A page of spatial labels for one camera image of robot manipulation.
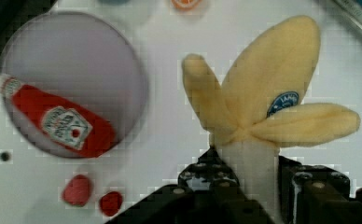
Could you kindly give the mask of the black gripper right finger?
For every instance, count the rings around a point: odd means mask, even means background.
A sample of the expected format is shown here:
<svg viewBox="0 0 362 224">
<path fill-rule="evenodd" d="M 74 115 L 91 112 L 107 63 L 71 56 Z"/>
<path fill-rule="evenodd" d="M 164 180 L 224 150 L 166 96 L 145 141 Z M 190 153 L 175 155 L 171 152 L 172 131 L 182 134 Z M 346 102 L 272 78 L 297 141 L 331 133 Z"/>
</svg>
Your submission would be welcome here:
<svg viewBox="0 0 362 224">
<path fill-rule="evenodd" d="M 279 158 L 285 224 L 362 224 L 362 189 L 355 197 L 350 189 L 348 176 L 332 168 Z"/>
</svg>

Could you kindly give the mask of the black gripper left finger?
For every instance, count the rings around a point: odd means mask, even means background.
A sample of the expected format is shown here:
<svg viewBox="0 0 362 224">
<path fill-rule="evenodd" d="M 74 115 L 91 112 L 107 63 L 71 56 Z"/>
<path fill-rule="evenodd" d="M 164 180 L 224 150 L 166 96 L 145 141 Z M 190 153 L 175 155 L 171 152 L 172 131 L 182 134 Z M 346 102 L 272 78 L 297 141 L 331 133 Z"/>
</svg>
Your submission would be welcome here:
<svg viewBox="0 0 362 224">
<path fill-rule="evenodd" d="M 105 224 L 274 224 L 214 148 L 178 176 Z"/>
</svg>

